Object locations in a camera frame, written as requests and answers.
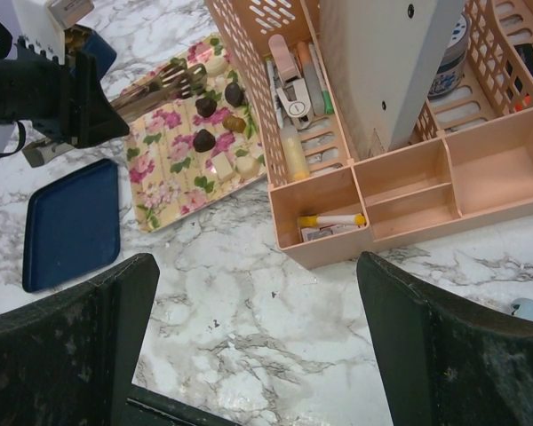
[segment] floral cutting board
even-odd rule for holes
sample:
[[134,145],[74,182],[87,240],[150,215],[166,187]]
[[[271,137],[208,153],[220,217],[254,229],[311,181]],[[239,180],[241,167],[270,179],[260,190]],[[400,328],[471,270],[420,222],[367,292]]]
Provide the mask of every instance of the floral cutting board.
[[[220,36],[214,34],[176,58],[187,59],[191,67],[197,63],[205,65],[219,55],[228,61]],[[143,84],[162,67],[132,87]],[[152,232],[172,224],[265,175],[263,149],[252,107],[233,108],[224,99],[225,87],[232,81],[244,88],[231,65],[223,75],[208,77],[204,96],[211,96],[218,102],[217,111],[209,118],[202,118],[196,112],[195,101],[200,98],[196,96],[168,103],[131,123],[131,134],[126,139],[126,158],[135,214],[142,231]],[[222,121],[228,114],[246,121],[243,134],[223,128]],[[194,150],[194,137],[201,129],[207,129],[217,140],[212,150],[202,154]],[[221,152],[226,154],[233,168],[236,157],[252,155],[262,163],[259,174],[246,181],[235,174],[231,180],[219,182],[211,158]]]

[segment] marble countertop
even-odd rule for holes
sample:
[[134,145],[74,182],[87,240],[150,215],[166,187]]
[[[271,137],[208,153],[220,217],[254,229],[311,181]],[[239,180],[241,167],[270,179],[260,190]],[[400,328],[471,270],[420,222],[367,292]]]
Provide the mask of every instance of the marble countertop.
[[[119,55],[103,80],[110,98],[214,30],[202,0],[95,5],[84,24]],[[253,426],[391,424],[355,262],[306,271],[280,253],[264,181],[178,225],[141,233],[121,140],[37,170],[21,154],[0,162],[0,313],[50,294],[20,285],[30,195],[106,157],[119,164],[118,261],[148,252],[161,268],[136,384]],[[533,298],[533,217],[383,256],[503,312],[517,297]]]

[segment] blue tray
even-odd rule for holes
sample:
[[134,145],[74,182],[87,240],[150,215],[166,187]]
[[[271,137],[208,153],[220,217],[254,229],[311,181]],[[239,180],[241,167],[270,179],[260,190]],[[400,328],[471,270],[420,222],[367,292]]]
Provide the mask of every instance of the blue tray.
[[118,168],[95,162],[32,195],[22,287],[58,286],[108,264],[120,252]]

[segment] beige plastic basket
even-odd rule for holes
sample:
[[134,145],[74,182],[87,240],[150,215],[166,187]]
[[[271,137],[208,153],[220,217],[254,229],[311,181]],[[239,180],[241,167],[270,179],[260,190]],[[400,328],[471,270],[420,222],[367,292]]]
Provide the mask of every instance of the beige plastic basket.
[[[524,16],[522,23],[533,28],[533,0],[470,0],[465,8],[471,18],[470,49],[461,83],[466,96],[440,105],[427,101],[414,145],[360,162],[351,147],[363,135],[354,117],[343,120],[339,111],[347,98],[340,93],[339,78],[332,79],[347,58],[329,52],[322,58],[322,72],[338,114],[303,140],[333,133],[331,144],[306,150],[306,155],[335,148],[338,156],[315,164],[312,171],[338,168],[296,183],[287,176],[264,57],[268,38],[276,33],[290,47],[312,39],[322,56],[316,37],[318,2],[206,3],[257,109],[278,245],[306,268],[533,214],[533,78],[502,29],[505,15],[496,13],[499,4],[511,3]],[[477,105],[472,114],[439,119],[469,103]],[[368,220],[362,229],[302,242],[299,216],[360,211]]]

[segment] jar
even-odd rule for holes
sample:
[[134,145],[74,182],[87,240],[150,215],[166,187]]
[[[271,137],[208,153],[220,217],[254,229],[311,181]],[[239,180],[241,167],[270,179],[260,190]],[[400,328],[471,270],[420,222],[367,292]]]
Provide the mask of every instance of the jar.
[[462,81],[469,35],[470,20],[462,13],[456,28],[452,32],[452,37],[450,38],[448,49],[442,57],[441,65],[436,71],[433,85],[428,91],[429,98],[435,98],[453,91]]

